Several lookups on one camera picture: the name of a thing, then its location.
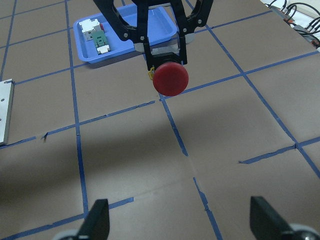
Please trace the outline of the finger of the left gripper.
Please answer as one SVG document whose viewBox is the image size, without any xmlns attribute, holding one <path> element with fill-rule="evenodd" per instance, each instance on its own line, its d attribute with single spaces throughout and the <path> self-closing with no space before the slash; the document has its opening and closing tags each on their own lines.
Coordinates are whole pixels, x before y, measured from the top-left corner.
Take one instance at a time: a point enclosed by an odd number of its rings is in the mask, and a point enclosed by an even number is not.
<svg viewBox="0 0 320 240">
<path fill-rule="evenodd" d="M 151 68 L 155 67 L 155 59 L 152 55 L 150 43 L 148 39 L 143 41 L 143 50 L 144 50 L 147 70 L 150 71 Z"/>
<path fill-rule="evenodd" d="M 180 62 L 186 65 L 188 63 L 186 37 L 180 33 L 178 34 L 178 46 Z"/>
</svg>

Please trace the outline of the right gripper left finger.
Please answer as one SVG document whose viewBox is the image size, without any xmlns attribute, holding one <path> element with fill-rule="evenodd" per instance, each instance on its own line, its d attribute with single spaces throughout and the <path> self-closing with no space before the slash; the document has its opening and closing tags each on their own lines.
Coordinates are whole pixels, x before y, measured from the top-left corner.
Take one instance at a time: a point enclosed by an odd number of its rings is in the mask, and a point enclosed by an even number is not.
<svg viewBox="0 0 320 240">
<path fill-rule="evenodd" d="M 109 203 L 107 199 L 97 199 L 79 231 L 75 240 L 107 240 L 110 233 Z"/>
</svg>

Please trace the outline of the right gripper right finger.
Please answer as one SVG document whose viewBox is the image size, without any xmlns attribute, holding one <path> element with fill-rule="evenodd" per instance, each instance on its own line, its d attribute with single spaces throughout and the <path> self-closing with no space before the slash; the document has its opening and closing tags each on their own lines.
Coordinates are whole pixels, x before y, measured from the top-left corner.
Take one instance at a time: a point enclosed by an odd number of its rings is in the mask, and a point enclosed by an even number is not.
<svg viewBox="0 0 320 240">
<path fill-rule="evenodd" d="M 262 197 L 250 197 L 249 226 L 256 240 L 297 240 L 295 231 Z"/>
</svg>

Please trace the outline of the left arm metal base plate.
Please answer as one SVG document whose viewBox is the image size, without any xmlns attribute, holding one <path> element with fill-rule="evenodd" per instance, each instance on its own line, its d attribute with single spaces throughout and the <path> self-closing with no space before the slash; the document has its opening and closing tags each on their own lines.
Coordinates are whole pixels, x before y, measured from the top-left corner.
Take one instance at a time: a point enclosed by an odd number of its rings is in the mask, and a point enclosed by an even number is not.
<svg viewBox="0 0 320 240">
<path fill-rule="evenodd" d="M 15 83 L 12 79 L 0 82 L 0 145 L 8 141 Z"/>
</svg>

